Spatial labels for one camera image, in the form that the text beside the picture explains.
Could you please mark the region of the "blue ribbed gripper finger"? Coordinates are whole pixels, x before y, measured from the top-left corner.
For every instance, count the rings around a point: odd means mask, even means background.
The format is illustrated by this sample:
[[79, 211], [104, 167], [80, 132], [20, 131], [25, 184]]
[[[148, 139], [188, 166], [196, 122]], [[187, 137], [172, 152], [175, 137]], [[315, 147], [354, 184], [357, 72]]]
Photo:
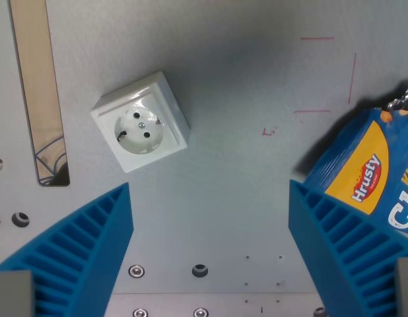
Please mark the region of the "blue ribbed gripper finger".
[[132, 234], [124, 183], [33, 238], [0, 271], [31, 272], [36, 316], [103, 316]]
[[295, 180], [289, 230], [328, 316], [397, 316], [395, 265], [408, 238]]

